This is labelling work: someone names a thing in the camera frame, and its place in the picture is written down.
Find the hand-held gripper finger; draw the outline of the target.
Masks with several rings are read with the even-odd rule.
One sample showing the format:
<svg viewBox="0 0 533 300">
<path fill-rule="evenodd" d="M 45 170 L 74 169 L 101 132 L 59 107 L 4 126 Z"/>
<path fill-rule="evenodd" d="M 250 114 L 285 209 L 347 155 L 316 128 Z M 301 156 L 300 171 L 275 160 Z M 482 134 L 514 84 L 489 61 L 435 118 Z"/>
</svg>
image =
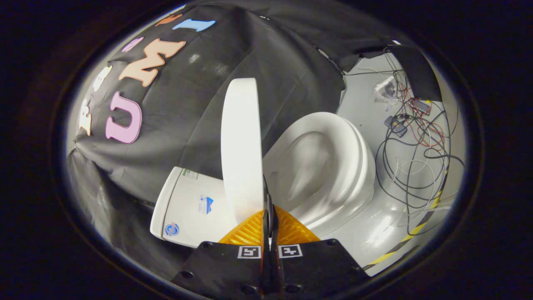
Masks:
<svg viewBox="0 0 533 300">
<path fill-rule="evenodd" d="M 269 298 L 340 298 L 369 278 L 338 239 L 318 239 L 269 203 Z"/>
<path fill-rule="evenodd" d="M 267 298 L 271 294 L 271 196 L 263 181 L 264 209 L 218 242 L 204 240 L 173 283 L 203 298 Z"/>
</svg>

